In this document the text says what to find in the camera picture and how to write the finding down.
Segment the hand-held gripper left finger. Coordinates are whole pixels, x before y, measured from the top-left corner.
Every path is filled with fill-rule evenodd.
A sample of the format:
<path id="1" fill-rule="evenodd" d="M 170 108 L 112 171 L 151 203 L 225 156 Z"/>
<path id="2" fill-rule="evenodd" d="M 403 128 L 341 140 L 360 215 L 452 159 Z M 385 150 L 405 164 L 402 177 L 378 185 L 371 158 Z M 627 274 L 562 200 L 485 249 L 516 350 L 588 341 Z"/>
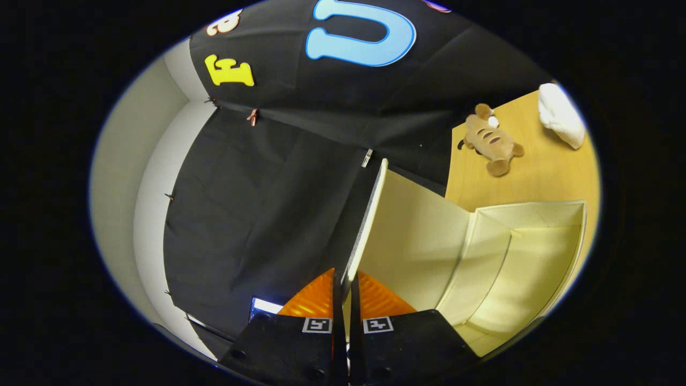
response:
<path id="1" fill-rule="evenodd" d="M 346 385 L 344 296 L 331 268 L 277 313 L 258 313 L 220 364 L 257 385 Z"/>

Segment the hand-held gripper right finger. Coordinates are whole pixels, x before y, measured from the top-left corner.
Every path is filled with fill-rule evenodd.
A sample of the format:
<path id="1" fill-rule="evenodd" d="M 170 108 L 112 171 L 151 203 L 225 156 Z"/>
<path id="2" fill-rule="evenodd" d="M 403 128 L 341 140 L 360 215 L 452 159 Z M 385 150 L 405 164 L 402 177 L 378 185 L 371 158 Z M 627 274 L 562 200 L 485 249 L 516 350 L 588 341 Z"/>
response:
<path id="1" fill-rule="evenodd" d="M 418 311 L 369 274 L 351 286 L 350 385 L 444 385 L 480 362 L 436 309 Z"/>

